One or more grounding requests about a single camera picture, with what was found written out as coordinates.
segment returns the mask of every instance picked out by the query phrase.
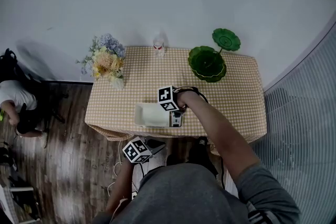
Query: vase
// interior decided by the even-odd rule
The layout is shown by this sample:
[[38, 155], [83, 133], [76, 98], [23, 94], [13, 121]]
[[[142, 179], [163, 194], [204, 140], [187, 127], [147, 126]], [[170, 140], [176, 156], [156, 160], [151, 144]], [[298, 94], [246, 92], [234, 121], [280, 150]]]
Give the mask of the vase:
[[117, 90], [122, 90], [124, 88], [124, 79], [115, 78], [111, 81], [111, 85]]

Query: hand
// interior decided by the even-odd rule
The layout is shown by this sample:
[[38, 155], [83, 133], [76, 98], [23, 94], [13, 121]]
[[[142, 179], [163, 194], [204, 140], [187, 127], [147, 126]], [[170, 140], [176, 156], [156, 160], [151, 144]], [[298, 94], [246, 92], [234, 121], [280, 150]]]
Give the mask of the hand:
[[185, 91], [177, 94], [177, 105], [182, 108], [186, 104], [188, 105], [188, 102], [191, 102], [191, 100], [196, 97], [199, 98], [198, 94], [193, 91]]
[[12, 118], [12, 119], [9, 119], [9, 124], [10, 124], [10, 125], [17, 125], [19, 122], [20, 122], [20, 119], [19, 119], [19, 118]]

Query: flower bouquet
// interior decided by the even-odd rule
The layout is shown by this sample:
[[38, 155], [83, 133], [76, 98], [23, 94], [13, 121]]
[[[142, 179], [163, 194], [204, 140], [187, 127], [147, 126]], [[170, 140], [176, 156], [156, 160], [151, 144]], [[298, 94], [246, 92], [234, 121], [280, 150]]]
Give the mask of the flower bouquet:
[[125, 48], [119, 41], [111, 34], [102, 35], [100, 38], [94, 37], [89, 52], [91, 55], [86, 56], [82, 61], [77, 61], [82, 64], [81, 73], [86, 74], [89, 66], [91, 76], [96, 80], [106, 77], [114, 88], [122, 90]]

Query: table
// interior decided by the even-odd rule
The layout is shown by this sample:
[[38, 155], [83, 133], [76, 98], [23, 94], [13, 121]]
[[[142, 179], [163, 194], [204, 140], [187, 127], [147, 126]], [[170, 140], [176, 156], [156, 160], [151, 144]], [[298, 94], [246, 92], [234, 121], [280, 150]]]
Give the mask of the table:
[[[134, 125], [138, 102], [157, 102], [157, 89], [173, 85], [198, 87], [209, 103], [221, 111], [248, 143], [266, 134], [263, 89], [254, 58], [222, 53], [226, 76], [219, 82], [198, 79], [188, 65], [188, 49], [166, 48], [163, 58], [152, 47], [127, 47], [123, 90], [116, 90], [101, 78], [93, 84], [85, 122], [108, 140], [127, 140], [135, 135], [158, 137], [206, 136], [190, 109], [181, 128], [154, 129]], [[212, 152], [218, 155], [212, 145]]]

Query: person sitting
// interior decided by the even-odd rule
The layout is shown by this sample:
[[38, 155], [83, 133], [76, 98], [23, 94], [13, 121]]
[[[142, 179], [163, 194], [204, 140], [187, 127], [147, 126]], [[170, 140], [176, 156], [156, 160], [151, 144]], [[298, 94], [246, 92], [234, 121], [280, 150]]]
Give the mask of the person sitting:
[[35, 129], [40, 121], [37, 100], [19, 81], [0, 83], [0, 107], [9, 115], [9, 123], [16, 126], [18, 135], [39, 137], [42, 148], [47, 146], [48, 134]]
[[300, 210], [293, 198], [224, 115], [192, 91], [179, 93], [177, 104], [180, 108], [187, 105], [198, 117], [223, 158], [239, 199], [219, 187], [217, 171], [207, 156], [206, 138], [201, 137], [190, 151], [188, 163], [167, 163], [149, 171], [133, 200], [135, 164], [126, 159], [105, 211], [99, 212], [92, 224], [298, 222]]

